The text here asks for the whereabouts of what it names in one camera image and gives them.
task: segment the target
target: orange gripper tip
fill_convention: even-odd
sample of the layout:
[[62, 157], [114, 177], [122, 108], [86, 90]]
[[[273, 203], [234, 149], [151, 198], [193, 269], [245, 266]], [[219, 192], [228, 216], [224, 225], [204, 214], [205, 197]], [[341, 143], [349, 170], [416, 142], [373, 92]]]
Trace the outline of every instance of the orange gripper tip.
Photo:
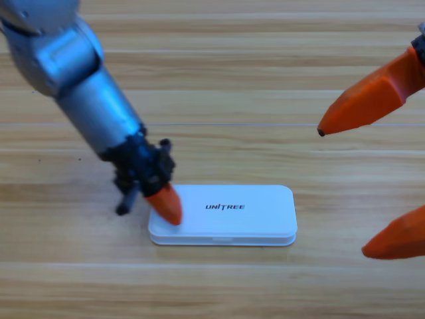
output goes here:
[[147, 202], [156, 210], [158, 215], [173, 225], [180, 225], [182, 208], [180, 197], [174, 187], [168, 183], [155, 195], [145, 197]]
[[317, 131], [325, 136], [372, 124], [424, 87], [425, 66], [410, 46], [404, 54], [346, 89], [330, 105]]
[[425, 256], [425, 206], [392, 221], [363, 248], [372, 259], [407, 259]]

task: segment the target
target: white box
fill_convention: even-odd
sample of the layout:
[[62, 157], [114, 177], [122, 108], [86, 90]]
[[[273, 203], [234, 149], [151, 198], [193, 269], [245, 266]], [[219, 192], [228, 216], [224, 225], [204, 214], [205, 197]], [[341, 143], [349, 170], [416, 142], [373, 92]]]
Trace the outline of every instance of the white box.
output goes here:
[[174, 226], [154, 209], [158, 245], [288, 246], [298, 230], [292, 191], [282, 185], [174, 185], [183, 207]]

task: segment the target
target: robotic arm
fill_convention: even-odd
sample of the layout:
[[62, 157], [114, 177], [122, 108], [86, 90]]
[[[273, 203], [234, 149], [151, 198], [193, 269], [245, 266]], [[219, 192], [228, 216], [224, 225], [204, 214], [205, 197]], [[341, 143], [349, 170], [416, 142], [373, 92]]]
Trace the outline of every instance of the robotic arm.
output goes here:
[[[425, 88], [425, 23], [418, 27], [421, 35], [403, 54], [346, 89], [330, 105], [317, 127], [320, 136], [372, 124]], [[425, 206], [392, 221], [362, 252], [386, 260], [425, 256]]]
[[170, 184], [171, 142], [150, 144], [147, 130], [104, 65], [100, 41], [78, 15], [79, 0], [0, 0], [0, 22], [15, 66], [51, 97], [102, 161], [116, 169], [129, 213], [139, 191], [164, 219], [181, 222]]

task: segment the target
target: wooden table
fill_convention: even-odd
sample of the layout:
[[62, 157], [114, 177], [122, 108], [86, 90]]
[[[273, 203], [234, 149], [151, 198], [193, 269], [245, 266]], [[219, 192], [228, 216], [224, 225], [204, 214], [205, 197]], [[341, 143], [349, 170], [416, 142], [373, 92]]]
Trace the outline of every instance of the wooden table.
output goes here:
[[85, 0], [106, 62], [175, 183], [295, 194], [287, 248], [158, 247], [147, 205], [114, 215], [113, 171], [0, 42], [0, 317], [423, 318], [425, 260], [361, 247], [425, 204], [425, 92], [320, 138], [344, 89], [401, 54], [423, 0]]

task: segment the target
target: unitree logo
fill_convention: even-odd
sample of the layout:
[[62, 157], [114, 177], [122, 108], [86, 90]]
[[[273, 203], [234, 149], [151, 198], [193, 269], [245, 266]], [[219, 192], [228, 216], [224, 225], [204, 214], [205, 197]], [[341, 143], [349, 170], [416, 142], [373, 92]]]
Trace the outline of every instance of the unitree logo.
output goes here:
[[224, 211], [225, 209], [245, 209], [245, 205], [207, 205], [205, 209], [220, 209]]

